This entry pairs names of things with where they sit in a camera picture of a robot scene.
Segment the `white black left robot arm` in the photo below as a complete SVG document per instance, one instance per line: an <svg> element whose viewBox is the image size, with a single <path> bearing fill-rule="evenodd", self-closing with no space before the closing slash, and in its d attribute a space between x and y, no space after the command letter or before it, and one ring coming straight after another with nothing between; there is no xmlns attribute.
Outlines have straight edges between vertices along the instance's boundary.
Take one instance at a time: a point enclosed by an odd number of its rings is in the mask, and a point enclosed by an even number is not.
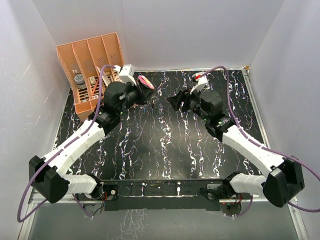
<svg viewBox="0 0 320 240"><path fill-rule="evenodd" d="M82 126L60 146L42 158L29 161L29 180L51 204L65 195L86 194L97 200L103 195L100 180L93 175L70 175L69 168L96 142L110 133L133 105L144 105L155 93L155 87L140 76L136 85L116 81L104 92L102 104L96 107Z"/></svg>

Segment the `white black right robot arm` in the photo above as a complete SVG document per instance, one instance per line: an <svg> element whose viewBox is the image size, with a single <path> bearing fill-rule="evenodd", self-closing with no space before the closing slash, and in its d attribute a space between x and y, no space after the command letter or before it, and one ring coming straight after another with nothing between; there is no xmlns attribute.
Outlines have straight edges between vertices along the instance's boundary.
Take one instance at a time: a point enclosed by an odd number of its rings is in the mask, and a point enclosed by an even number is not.
<svg viewBox="0 0 320 240"><path fill-rule="evenodd" d="M215 198L233 199L239 194L266 197L281 208L305 187L302 167L288 157L266 150L256 139L238 128L223 110L223 101L214 90L200 93L191 88L166 99L175 111L192 111L205 121L208 133L249 160L261 175L233 172L222 183L207 190Z"/></svg>

